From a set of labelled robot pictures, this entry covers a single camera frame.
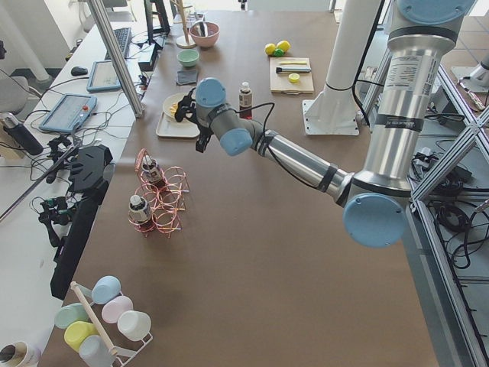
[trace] lemon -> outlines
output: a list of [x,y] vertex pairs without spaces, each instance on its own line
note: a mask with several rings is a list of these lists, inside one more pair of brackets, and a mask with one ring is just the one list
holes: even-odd
[[277,48],[277,49],[275,49],[275,51],[274,51],[274,53],[273,53],[273,55],[274,55],[275,57],[282,57],[282,56],[283,56],[283,54],[285,54],[285,53],[283,52],[283,50],[282,50],[281,48]]
[[275,46],[275,44],[266,44],[265,45],[265,53],[270,56],[271,54],[274,53],[275,49],[277,48],[277,46]]
[[283,52],[287,52],[290,49],[289,41],[280,41],[277,44],[277,48],[280,48]]

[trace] computer monitor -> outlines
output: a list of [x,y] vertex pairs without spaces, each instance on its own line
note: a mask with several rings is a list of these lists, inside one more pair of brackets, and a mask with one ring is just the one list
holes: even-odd
[[[146,14],[148,44],[155,43],[159,48],[163,48],[164,38],[170,33],[170,23],[163,0],[144,0],[144,12]],[[158,16],[159,28],[153,26],[153,15]]]

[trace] blue joint cap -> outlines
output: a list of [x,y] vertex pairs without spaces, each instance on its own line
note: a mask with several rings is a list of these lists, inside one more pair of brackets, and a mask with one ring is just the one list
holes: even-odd
[[443,24],[461,17],[475,0],[397,0],[400,13],[413,23]]
[[226,153],[235,156],[251,147],[253,140],[245,128],[233,128],[221,137],[220,143]]
[[196,102],[207,109],[213,109],[226,102],[226,89],[216,78],[205,78],[197,86]]
[[406,229],[404,208],[379,193],[362,193],[347,202],[343,224],[348,234],[368,247],[387,247],[397,242]]

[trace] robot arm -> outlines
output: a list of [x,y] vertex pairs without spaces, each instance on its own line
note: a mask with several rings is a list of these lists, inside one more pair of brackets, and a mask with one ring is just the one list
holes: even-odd
[[[189,119],[199,126],[201,135],[206,135],[199,141],[205,142],[205,148],[214,133],[229,155],[253,148],[308,186],[331,195],[345,208],[343,222],[355,241],[370,247],[395,243],[406,228],[404,210],[410,197],[406,177],[431,87],[440,60],[455,46],[463,15],[472,3],[473,0],[394,2],[388,41],[392,61],[360,172],[347,174],[278,133],[263,131],[258,122],[240,119],[225,101],[224,86],[213,78],[197,86],[196,101],[192,102],[195,112]],[[185,109],[188,101],[179,103],[177,121],[189,111]]]

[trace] wooden cutting board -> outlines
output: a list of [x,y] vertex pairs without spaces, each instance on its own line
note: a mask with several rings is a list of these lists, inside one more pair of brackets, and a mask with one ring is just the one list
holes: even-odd
[[[290,61],[305,61],[305,65],[280,64]],[[271,57],[270,58],[270,90],[272,93],[314,93],[313,74],[301,73],[298,83],[289,82],[289,74],[277,74],[277,67],[311,67],[308,57]]]

